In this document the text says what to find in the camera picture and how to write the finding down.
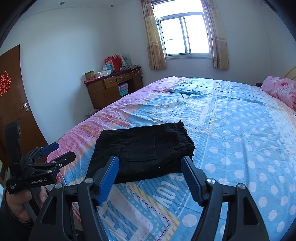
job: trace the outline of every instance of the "human hand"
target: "human hand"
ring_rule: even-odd
[[[39,198],[40,198],[40,205],[43,206],[47,197],[45,187],[41,187]],[[24,207],[24,203],[29,202],[32,199],[32,194],[30,190],[22,190],[19,193],[9,194],[6,192],[6,203],[13,213],[18,219],[23,221],[29,221],[30,216],[27,213],[27,210]]]

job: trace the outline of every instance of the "red bag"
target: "red bag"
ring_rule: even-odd
[[[110,64],[110,66],[111,66],[111,68],[112,68],[112,70],[114,72],[120,71],[120,67],[122,66],[121,65],[121,58],[119,58],[117,56],[117,54],[115,54],[114,56],[106,58],[105,63]]]

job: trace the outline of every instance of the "bedspread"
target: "bedspread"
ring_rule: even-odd
[[[102,130],[182,120],[195,143],[194,165],[221,184],[245,183],[266,224],[270,240],[280,240],[296,212],[295,121],[292,109],[261,88],[229,81],[169,77],[104,108],[59,141],[50,161],[68,151],[73,163],[58,180],[84,180]],[[99,215],[110,240],[190,240],[202,208],[181,173],[113,185]],[[78,207],[74,213],[79,220]],[[227,215],[222,205],[215,240]]]

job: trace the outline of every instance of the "silver bolt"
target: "silver bolt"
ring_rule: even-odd
[[[246,188],[245,184],[243,184],[243,183],[239,183],[237,186],[238,186],[240,189],[245,189],[245,188]]]
[[[214,184],[216,182],[216,180],[214,178],[208,178],[207,182],[210,184]]]
[[[54,187],[56,188],[56,189],[59,189],[59,188],[61,188],[63,186],[63,184],[61,184],[61,183],[57,183]]]
[[[91,177],[88,177],[87,179],[85,179],[86,183],[92,183],[94,180]]]

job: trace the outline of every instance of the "red chinese character decoration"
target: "red chinese character decoration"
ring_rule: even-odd
[[[8,77],[7,71],[4,71],[4,74],[0,75],[0,96],[4,95],[5,92],[9,91],[11,81],[12,78]]]

